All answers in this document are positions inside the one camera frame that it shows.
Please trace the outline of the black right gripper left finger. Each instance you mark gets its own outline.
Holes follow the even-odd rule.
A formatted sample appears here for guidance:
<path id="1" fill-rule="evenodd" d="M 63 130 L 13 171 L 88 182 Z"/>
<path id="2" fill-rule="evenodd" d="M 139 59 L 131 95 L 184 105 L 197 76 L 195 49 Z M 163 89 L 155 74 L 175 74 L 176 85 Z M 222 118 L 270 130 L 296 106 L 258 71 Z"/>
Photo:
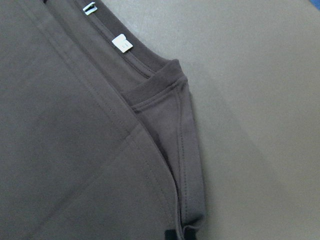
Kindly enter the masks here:
<path id="1" fill-rule="evenodd" d="M 177 232 L 175 229 L 168 229 L 164 232 L 165 240 L 178 240 Z"/>

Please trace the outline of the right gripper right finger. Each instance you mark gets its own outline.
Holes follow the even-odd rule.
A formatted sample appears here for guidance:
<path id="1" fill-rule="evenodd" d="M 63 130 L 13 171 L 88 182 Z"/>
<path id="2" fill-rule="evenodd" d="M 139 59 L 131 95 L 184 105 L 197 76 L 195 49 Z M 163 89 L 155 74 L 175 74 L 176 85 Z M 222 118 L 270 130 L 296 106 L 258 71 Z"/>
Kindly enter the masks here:
<path id="1" fill-rule="evenodd" d="M 197 240 L 197 231 L 192 228 L 185 228 L 184 229 L 184 239 L 185 240 Z"/>

